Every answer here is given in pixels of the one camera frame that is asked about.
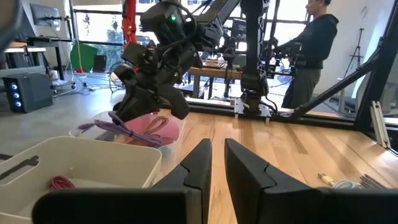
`white wall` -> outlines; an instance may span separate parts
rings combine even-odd
[[[67,34],[67,24],[65,22],[61,22],[61,28],[51,28],[45,26],[35,26],[32,20],[32,11],[30,10],[30,3],[40,4],[43,6],[54,7],[57,8],[60,16],[70,15],[69,12],[69,1],[68,0],[22,0],[22,5],[27,14],[28,19],[30,20],[30,25],[32,26],[36,35],[44,35],[44,36],[59,36],[59,37],[68,37]],[[61,43],[62,49],[60,49],[61,59],[63,65],[66,65],[69,58],[69,44]],[[57,58],[55,56],[55,49],[48,48],[45,53],[46,59],[49,61],[51,67],[57,66]]]
[[[320,82],[315,88],[316,94],[329,89],[338,82],[338,78],[344,76],[351,60],[350,55],[354,53],[358,44],[361,27],[365,28],[361,40],[361,55],[369,58],[374,50],[374,40],[378,40],[384,32],[383,23],[386,24],[388,21],[393,3],[394,0],[332,0],[329,13],[335,15],[340,23],[330,56],[324,62]],[[354,88],[355,83],[346,89],[346,96],[351,96]]]

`wooden desk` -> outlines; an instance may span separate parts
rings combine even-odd
[[[225,78],[225,68],[190,68],[188,74],[193,75],[193,97],[198,98],[200,89],[200,77],[206,76],[213,78]],[[232,80],[240,80],[242,74],[237,70],[228,71],[227,77]]]
[[[225,138],[237,140],[312,187],[326,187],[318,173],[356,181],[369,174],[388,187],[398,187],[398,158],[362,133],[284,123],[266,126],[263,121],[198,113],[186,118],[182,148],[173,154],[175,163],[163,163],[162,169],[173,169],[203,138],[211,139],[213,146],[209,224],[236,223],[225,177]]]

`concrete floor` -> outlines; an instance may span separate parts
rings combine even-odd
[[[15,155],[48,138],[68,136],[79,124],[112,110],[123,94],[119,91],[112,95],[111,90],[103,89],[86,96],[60,96],[53,106],[28,114],[11,112],[6,97],[0,95],[0,105],[5,105],[0,108],[0,153]]]

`clear plastic container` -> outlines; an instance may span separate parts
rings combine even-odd
[[[31,224],[35,202],[62,175],[76,188],[150,187],[160,170],[162,154],[153,148],[90,139],[46,140],[0,164],[0,223]],[[37,161],[35,166],[25,161]]]
[[[178,126],[179,134],[178,134],[178,139],[174,141],[172,144],[168,144],[166,146],[158,148],[158,150],[162,153],[162,163],[161,163],[161,170],[159,171],[157,176],[157,180],[167,175],[180,162],[179,152],[181,151],[182,148],[185,120],[180,120],[178,118],[175,118],[174,116],[167,116],[167,118],[169,119],[169,121],[174,122]],[[96,116],[88,120],[86,123],[92,123],[95,119],[106,122],[112,122],[112,119],[109,117],[107,111],[97,114]],[[105,131],[96,126],[92,127],[90,130],[84,133],[81,130],[79,130],[78,127],[76,127],[76,129],[71,130],[69,134],[70,136],[76,138],[87,138],[87,139],[95,139],[100,141],[109,141],[109,142],[118,142],[118,143],[128,142],[128,139],[124,138],[124,136],[120,136],[110,131]]]

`black metal frame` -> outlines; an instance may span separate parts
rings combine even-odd
[[[100,13],[100,14],[121,14],[117,11],[91,11],[91,10],[79,10],[74,9],[73,13],[77,12],[87,12],[87,13]],[[229,19],[242,19],[241,17],[230,17]],[[266,19],[264,22],[272,22],[270,19]],[[305,21],[285,21],[277,20],[277,23],[288,23],[288,24],[308,24],[310,22],[310,16],[306,16]],[[397,54],[398,42],[394,41],[398,39],[398,12],[397,12],[397,0],[394,3],[392,13],[384,34],[384,40],[379,48],[379,53],[376,58],[369,63],[364,64],[357,71],[355,71],[350,76],[346,77],[344,80],[337,83],[335,86],[331,87],[326,92],[322,93],[320,96],[315,98],[313,101],[297,108],[291,114],[280,114],[284,116],[277,116],[271,118],[271,120],[278,122],[287,123],[297,123],[304,125],[314,125],[322,126],[328,128],[339,128],[339,129],[350,129],[361,131],[364,134],[369,135],[372,132],[371,127],[371,116],[370,116],[370,105],[372,101],[379,101],[386,85],[389,72],[391,70],[393,61]],[[100,43],[100,42],[86,42],[89,44],[104,44],[104,45],[114,45],[112,43]],[[357,113],[355,119],[346,118],[330,118],[326,116],[315,116],[306,114],[306,112],[312,110],[314,107],[323,103],[329,97],[338,93],[343,88],[347,87],[349,84],[355,82],[361,76],[371,72],[368,85],[361,103],[361,107]],[[234,116],[233,106],[222,106],[222,105],[210,105],[208,103],[189,103],[192,112],[197,113],[209,113],[209,114],[219,114],[226,116]],[[256,117],[247,116],[250,119],[256,119]],[[389,133],[398,133],[398,126],[389,126]]]

